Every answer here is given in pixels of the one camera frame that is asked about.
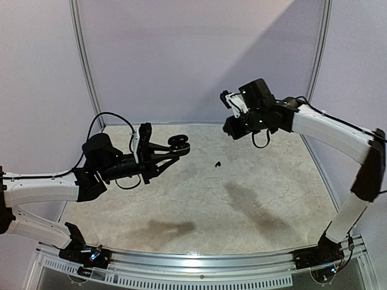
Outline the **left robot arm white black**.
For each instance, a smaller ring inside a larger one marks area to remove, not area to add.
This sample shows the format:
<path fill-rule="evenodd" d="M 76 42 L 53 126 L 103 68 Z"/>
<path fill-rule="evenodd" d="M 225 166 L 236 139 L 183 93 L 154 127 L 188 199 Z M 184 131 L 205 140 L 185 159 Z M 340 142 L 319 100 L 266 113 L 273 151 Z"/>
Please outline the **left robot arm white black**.
<path fill-rule="evenodd" d="M 78 227 L 64 225 L 20 209 L 20 205 L 46 201 L 89 202 L 107 191 L 111 181 L 139 176 L 149 184 L 181 156 L 190 151 L 188 137 L 170 137 L 167 146 L 149 141 L 150 135 L 137 139 L 134 151 L 123 153 L 112 145 L 108 134 L 99 133 L 83 144 L 86 162 L 63 173 L 46 176 L 1 172 L 1 233 L 16 234 L 50 244 L 85 262 L 90 256 Z"/>

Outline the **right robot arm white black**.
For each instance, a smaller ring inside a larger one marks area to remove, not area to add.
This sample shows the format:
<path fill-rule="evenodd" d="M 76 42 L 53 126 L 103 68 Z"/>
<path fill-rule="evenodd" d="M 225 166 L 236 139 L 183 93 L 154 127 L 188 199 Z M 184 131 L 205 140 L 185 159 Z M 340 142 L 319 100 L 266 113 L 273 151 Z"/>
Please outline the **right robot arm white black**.
<path fill-rule="evenodd" d="M 260 131 L 271 135 L 283 130 L 312 137 L 360 164 L 349 198 L 324 231 L 320 245 L 313 249 L 315 261 L 326 263 L 335 255 L 335 245 L 341 243 L 369 204 L 382 193 L 386 169 L 384 131 L 371 131 L 328 115 L 303 96 L 277 100 L 263 79 L 240 87 L 238 92 L 223 91 L 220 100 L 233 112 L 223 131 L 234 140 Z"/>

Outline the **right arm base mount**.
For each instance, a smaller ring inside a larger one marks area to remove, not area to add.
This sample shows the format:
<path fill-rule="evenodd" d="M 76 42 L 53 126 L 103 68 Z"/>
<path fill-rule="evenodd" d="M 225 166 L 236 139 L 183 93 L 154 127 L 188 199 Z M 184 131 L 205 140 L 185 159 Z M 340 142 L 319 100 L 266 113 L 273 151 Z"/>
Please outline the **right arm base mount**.
<path fill-rule="evenodd" d="M 346 238 L 350 251 L 347 258 L 341 243 L 334 243 L 322 236 L 316 246 L 291 252 L 296 269 L 310 269 L 312 279 L 320 284 L 332 281 L 335 275 L 349 264 L 353 256 L 353 238 L 350 234 Z"/>

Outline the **black earbud charging case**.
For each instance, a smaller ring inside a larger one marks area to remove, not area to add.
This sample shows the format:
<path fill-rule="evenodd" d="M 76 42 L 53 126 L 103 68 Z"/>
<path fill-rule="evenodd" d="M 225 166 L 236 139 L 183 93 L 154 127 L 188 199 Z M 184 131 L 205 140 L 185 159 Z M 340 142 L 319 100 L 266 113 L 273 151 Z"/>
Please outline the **black earbud charging case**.
<path fill-rule="evenodd" d="M 179 156 L 185 156 L 190 152 L 190 144 L 188 143 L 187 135 L 175 135 L 168 139 L 170 153 L 174 153 Z"/>

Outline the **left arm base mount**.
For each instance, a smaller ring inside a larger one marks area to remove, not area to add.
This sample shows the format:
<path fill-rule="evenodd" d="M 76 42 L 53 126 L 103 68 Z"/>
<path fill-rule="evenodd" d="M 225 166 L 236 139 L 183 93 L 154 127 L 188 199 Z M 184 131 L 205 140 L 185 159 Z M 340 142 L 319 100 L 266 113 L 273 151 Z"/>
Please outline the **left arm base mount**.
<path fill-rule="evenodd" d="M 59 257 L 82 264 L 83 268 L 107 269 L 111 261 L 112 251 L 102 245 L 87 245 L 76 225 L 66 222 L 65 226 L 70 232 L 70 243 L 64 249 L 60 249 Z"/>

